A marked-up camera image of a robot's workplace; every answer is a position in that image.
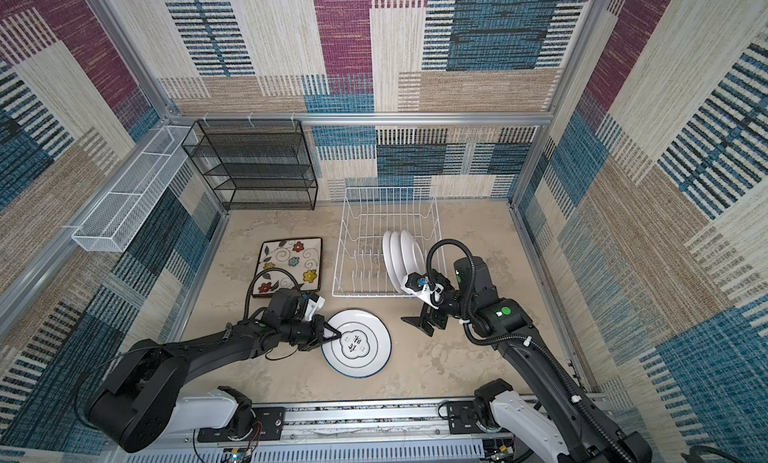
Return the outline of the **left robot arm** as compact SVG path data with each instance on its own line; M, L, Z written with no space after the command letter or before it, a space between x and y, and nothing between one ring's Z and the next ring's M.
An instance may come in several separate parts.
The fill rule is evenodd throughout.
M311 351L341 338L318 314L320 298L279 289L267 306L218 333L192 340L134 344L84 408L86 421L128 453L163 434L212 429L231 440L253 437L256 416L242 392L221 386L205 396L184 396L191 381L229 364L267 355L282 343Z

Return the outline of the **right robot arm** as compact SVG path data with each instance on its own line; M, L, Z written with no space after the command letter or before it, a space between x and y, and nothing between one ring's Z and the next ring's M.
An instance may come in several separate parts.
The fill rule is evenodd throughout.
M511 432L544 462L651 461L649 443L606 415L554 357L522 307L499 296L480 257L457 260L454 272L455 284L435 270L400 278L400 289L424 303L406 323L431 335L448 318L458 319L469 341L497 351L537 399L527 403L500 379L485 384L474 400L480 427Z

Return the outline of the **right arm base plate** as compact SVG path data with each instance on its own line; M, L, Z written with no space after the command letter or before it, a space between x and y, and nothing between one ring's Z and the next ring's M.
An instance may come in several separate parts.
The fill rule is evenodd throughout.
M438 406L438 416L448 424L452 435L497 433L500 427L490 405L479 398L446 400Z

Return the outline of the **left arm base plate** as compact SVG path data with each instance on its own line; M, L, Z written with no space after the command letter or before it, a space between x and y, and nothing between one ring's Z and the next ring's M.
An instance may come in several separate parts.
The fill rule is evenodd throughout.
M282 436L285 407L253 407L241 413L244 423L235 422L220 429L203 428L197 433L199 443L278 441Z

